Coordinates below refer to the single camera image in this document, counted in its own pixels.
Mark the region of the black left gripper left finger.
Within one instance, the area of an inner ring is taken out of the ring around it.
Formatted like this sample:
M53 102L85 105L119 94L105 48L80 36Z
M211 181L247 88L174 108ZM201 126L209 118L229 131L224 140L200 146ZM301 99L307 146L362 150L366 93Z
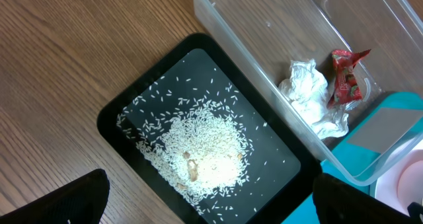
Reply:
M110 183L101 168L1 216L1 224L100 223Z

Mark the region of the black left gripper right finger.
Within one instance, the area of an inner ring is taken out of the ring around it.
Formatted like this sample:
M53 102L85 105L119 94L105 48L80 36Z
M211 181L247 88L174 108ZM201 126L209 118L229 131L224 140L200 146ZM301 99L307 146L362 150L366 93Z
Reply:
M403 214L327 173L313 181L313 203L322 224L422 224L422 205Z

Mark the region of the pink shallow bowl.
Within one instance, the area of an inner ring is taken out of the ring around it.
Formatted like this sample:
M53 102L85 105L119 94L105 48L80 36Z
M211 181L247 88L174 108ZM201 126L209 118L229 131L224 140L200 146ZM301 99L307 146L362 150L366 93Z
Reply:
M397 196L406 209L412 202L422 204L422 161L412 163L401 175Z

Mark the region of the red snack wrapper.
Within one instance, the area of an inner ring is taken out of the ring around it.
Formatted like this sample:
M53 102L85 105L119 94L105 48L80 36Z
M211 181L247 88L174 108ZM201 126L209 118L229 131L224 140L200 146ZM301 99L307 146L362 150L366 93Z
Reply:
M332 64L336 72L334 92L327 103L327 108L361 100L362 93L354 75L357 63L371 50L353 53L346 50L334 50L331 53Z

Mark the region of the white napkin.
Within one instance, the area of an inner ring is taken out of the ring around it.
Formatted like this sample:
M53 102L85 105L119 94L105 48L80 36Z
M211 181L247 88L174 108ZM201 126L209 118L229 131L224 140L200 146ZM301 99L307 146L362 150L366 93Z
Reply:
M327 108L328 83L316 70L315 60L292 61L289 77L279 84L279 90L319 139L348 133L348 114L344 107Z

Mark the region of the pile of rice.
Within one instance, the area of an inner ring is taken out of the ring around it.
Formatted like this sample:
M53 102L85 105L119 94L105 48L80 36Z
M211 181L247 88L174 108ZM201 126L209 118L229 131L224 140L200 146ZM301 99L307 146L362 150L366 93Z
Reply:
M214 65L173 67L116 126L208 223L244 223L288 182L289 150Z

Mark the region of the white round plate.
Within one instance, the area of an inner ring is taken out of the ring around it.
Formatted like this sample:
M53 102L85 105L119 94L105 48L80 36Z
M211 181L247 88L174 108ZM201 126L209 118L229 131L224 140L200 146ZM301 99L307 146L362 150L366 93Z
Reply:
M370 186L370 195L391 208L408 215L407 208L405 209L399 202L397 188L402 173L412 163L418 161L422 161L422 147L415 147L408 155L380 176Z

